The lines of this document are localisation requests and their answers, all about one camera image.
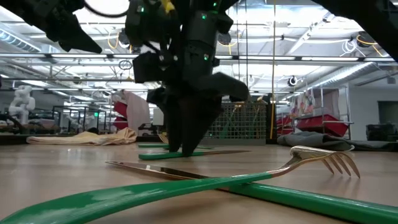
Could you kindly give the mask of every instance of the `fork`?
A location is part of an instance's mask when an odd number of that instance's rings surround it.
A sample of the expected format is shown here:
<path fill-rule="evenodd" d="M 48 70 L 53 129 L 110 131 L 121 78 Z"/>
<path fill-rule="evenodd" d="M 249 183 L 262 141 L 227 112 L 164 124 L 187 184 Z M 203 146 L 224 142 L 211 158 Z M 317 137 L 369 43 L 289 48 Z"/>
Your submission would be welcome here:
<path fill-rule="evenodd" d="M 86 223 L 128 208 L 170 197 L 278 177 L 308 162 L 323 161 L 331 170 L 327 159 L 338 167 L 336 159 L 340 164 L 344 164 L 343 167 L 346 170 L 345 160 L 359 177 L 358 168 L 353 160 L 342 152 L 295 146 L 290 150 L 290 154 L 292 158 L 288 163 L 267 172 L 94 190 L 27 207 L 0 223 Z"/>

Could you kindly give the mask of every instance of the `fork tines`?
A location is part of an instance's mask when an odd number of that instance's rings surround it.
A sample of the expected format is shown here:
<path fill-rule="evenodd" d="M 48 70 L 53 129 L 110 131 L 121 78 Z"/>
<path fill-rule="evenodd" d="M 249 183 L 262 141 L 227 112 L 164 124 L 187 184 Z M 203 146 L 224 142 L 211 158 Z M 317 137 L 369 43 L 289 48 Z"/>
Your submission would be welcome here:
<path fill-rule="evenodd" d="M 326 158 L 322 159 L 322 162 L 324 163 L 324 165 L 328 168 L 328 170 L 330 170 L 330 172 L 332 174 L 334 174 L 335 172 L 329 165 L 328 161 L 330 161 L 336 167 L 336 169 L 338 170 L 338 172 L 340 172 L 340 174 L 343 174 L 343 171 L 341 170 L 341 167 L 338 164 L 340 164 L 343 167 L 343 169 L 347 172 L 347 174 L 349 176 L 351 176 L 351 172 L 349 171 L 349 169 L 346 165 L 346 163 L 347 163 L 352 168 L 354 173 L 359 178 L 361 178 L 361 175 L 359 174 L 359 170 L 356 167 L 354 161 L 352 160 L 352 158 L 350 158 L 350 156 L 347 156 L 345 153 L 334 152 L 334 153 L 330 154 L 329 156 L 327 156 Z"/>

